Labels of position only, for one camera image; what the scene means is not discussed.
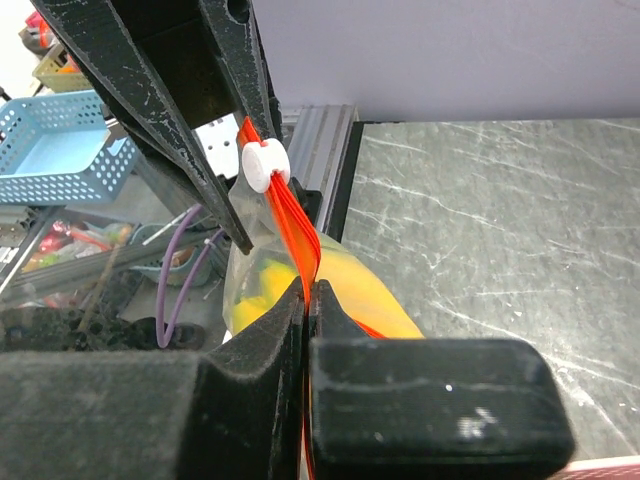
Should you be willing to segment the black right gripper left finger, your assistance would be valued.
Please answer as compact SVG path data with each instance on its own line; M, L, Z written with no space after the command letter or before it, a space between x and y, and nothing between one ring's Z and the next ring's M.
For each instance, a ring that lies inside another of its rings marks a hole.
M1 357L5 479L295 479L304 303L294 281L208 352Z

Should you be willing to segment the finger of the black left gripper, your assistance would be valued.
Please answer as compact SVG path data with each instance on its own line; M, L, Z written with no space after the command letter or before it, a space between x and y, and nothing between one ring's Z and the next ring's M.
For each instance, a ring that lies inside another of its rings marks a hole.
M249 253L253 244L226 188L213 173L164 82L136 46L112 3L36 1L34 6L80 66L97 78L162 153L186 173L203 205L216 215L242 253Z
M241 122L251 119L263 138L282 139L282 115L251 1L203 0L205 26L217 47L218 63Z

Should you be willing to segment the blue perforated basket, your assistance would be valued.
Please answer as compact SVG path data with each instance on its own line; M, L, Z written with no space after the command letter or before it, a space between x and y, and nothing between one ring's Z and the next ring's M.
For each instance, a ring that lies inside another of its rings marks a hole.
M1 203L114 201L141 152L111 136L93 90L15 98L1 106Z

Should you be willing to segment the yellow banana bunch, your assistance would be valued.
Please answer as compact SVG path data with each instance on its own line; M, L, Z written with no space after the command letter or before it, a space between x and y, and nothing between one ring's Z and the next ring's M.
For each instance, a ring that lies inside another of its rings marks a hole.
M374 336L418 339L423 333L386 285L356 256L325 234L319 235L317 280L326 280L345 313ZM223 293L223 318L235 335L270 310L298 271L279 239L245 256L229 255Z

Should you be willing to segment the aluminium rail frame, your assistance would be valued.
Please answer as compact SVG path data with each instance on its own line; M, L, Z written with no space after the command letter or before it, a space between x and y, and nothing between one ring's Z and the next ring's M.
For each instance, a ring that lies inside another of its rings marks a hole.
M306 190L321 193L318 213L314 217L318 229L326 232L332 223L342 225L344 216L334 214L336 191L342 178L352 126L357 120L352 105L304 106L287 109L282 114L282 131L288 150L292 175ZM179 214L190 206L186 190L163 173L149 159L141 156L114 201L126 193L146 187L165 208ZM64 209L80 211L85 206L97 209L100 203L64 206L1 206L1 289L17 280L27 256L35 251L36 242L44 238L42 230Z

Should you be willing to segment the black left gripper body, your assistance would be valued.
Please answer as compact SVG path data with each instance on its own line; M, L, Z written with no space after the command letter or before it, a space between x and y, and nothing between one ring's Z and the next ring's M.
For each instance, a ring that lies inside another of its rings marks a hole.
M196 1L99 1L117 16L164 82L191 129L237 110L216 59L218 47Z

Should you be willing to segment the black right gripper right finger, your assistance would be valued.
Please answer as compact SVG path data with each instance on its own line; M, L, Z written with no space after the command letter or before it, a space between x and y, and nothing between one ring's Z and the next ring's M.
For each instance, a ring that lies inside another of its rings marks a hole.
M575 439L553 374L513 338L381 339L312 291L305 441L315 479L546 479Z

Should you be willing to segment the clear zip bag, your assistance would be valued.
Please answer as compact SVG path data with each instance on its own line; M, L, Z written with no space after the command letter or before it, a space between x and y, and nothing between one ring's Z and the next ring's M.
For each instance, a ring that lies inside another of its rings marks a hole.
M316 279L321 233L290 189L290 162L283 144L261 137L250 119L244 120L237 139L241 170L231 190L232 203L253 239L253 249L279 239L298 276L270 310L232 335L233 356L246 367L231 379L229 396L229 419L241 432L225 439L217 475L293 479L301 466L312 465L310 388L303 374L310 334L322 327L339 337L385 337L372 335L349 317L330 283Z

